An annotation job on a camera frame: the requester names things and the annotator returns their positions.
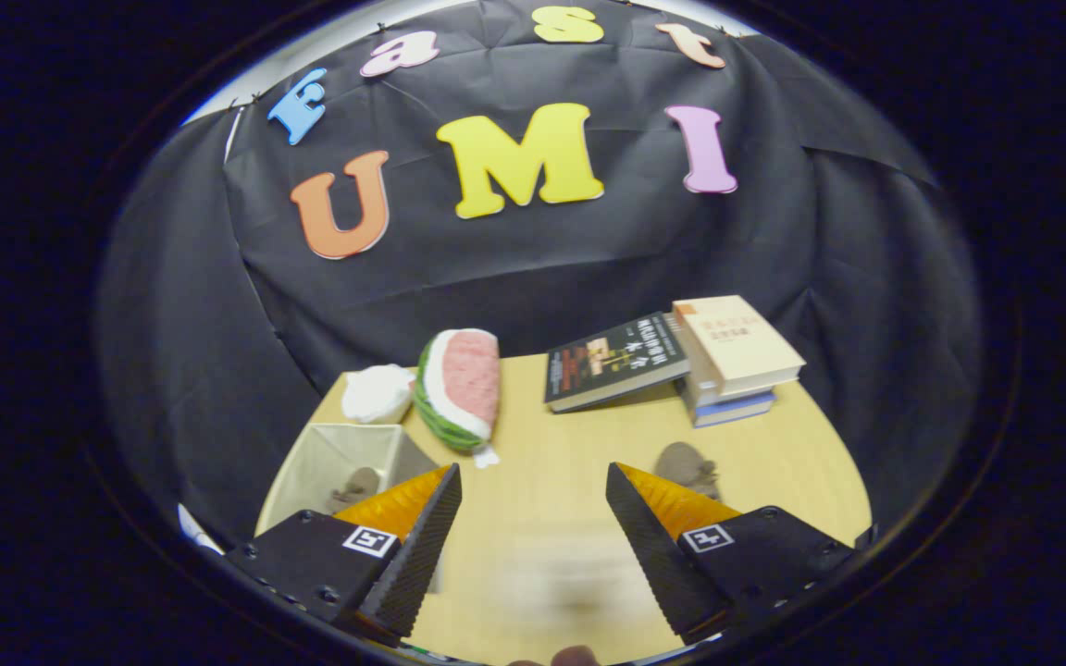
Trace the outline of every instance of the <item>stack of books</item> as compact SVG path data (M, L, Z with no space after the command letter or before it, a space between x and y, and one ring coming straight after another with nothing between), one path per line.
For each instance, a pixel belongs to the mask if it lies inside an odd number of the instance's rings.
M804 358L741 296L674 300L665 315L690 359L677 392L694 427L764 413Z

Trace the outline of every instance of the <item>storage box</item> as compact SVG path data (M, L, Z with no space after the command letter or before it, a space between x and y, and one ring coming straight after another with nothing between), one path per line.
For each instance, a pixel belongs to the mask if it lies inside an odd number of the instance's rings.
M309 423L295 439L274 485L262 503L254 535L309 508L329 514L334 490L342 490L352 472L369 467L381 476L381 493L438 466L415 445L401 425Z

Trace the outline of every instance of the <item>pink letter i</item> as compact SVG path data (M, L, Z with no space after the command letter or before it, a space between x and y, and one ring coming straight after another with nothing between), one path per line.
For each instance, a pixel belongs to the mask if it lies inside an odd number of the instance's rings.
M668 107L664 113L681 126L684 148L690 155L684 189L691 193L734 193L740 182L726 169L723 144L718 143L715 130L723 118L701 107Z

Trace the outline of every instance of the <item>letter m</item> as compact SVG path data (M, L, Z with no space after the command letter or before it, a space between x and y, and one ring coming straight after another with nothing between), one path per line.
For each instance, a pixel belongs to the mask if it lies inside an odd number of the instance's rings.
M463 189L455 214L468 220L503 210L504 198L492 193L489 174L517 206L528 206L543 165L542 201L585 201L603 195L603 182L592 173L583 135L583 123L591 114L574 102L546 104L533 111L519 144L485 116L459 118L438 128L435 136L455 150Z

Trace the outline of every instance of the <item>black book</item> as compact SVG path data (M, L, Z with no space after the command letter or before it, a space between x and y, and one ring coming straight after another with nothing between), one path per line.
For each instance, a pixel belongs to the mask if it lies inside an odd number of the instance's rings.
M690 372L674 322L652 312L550 351L545 403L554 412L584 408Z

